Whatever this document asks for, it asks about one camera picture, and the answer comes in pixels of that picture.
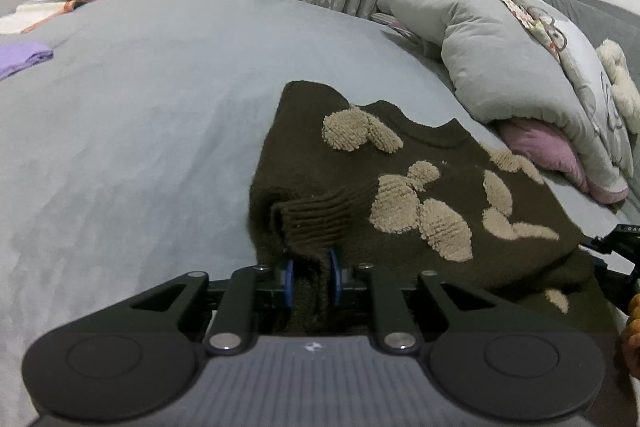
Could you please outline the person's right hand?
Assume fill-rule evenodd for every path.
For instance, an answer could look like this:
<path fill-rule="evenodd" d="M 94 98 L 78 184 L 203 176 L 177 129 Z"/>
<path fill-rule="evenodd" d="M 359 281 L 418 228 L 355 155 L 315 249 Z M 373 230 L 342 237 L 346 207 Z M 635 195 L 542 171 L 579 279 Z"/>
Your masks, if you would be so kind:
<path fill-rule="evenodd" d="M 620 333 L 620 347 L 629 374 L 640 379 L 640 294 L 634 295 L 628 307 L 628 320 Z"/>

